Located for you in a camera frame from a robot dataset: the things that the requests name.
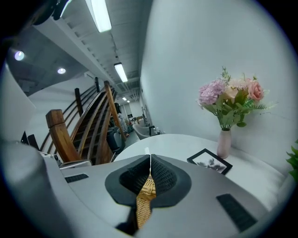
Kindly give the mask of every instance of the pink vase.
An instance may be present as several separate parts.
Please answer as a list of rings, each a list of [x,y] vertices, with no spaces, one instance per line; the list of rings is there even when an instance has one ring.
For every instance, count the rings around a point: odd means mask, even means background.
[[[218,139],[217,155],[225,159],[228,157],[231,148],[231,131],[221,131]]]

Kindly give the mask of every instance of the picture frame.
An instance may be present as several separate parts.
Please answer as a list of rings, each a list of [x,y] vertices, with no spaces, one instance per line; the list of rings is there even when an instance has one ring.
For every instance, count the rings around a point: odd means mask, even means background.
[[[215,155],[211,151],[207,150],[206,148],[201,150],[199,153],[189,157],[187,159],[187,162],[213,169],[223,175],[225,175],[233,167],[233,165]]]

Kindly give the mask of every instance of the woven bag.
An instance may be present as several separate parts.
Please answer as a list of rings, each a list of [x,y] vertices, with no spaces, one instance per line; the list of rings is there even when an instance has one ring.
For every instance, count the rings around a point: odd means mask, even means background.
[[[151,215],[150,202],[156,197],[155,185],[152,179],[147,179],[145,185],[136,197],[136,219],[141,228]]]

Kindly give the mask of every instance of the fluorescent light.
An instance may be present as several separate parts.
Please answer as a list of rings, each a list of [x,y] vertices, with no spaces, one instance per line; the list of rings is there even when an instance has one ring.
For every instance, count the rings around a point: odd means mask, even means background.
[[[122,63],[114,64],[114,67],[115,67],[119,77],[121,78],[122,82],[127,82],[127,78],[126,78]]]
[[[85,0],[99,32],[112,29],[105,0]]]
[[[64,68],[60,68],[58,69],[58,74],[64,74],[66,72],[66,70]]]
[[[25,57],[25,54],[24,54],[24,52],[22,52],[22,51],[17,51],[17,52],[14,54],[14,58],[15,58],[17,61],[21,61],[24,57]]]
[[[72,0],[68,0],[67,3],[64,5],[64,8],[63,8],[63,10],[62,10],[62,12],[61,12],[60,17],[63,15],[65,9],[67,8],[67,5],[68,5],[69,3],[71,3],[71,1],[72,1]]]

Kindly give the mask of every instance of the purple hydrangea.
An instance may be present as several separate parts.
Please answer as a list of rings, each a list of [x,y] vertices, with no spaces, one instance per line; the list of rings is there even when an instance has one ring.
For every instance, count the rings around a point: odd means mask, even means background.
[[[199,102],[200,104],[213,104],[217,100],[218,96],[223,94],[225,90],[225,84],[222,80],[218,79],[212,81],[208,85],[204,85],[200,88]]]

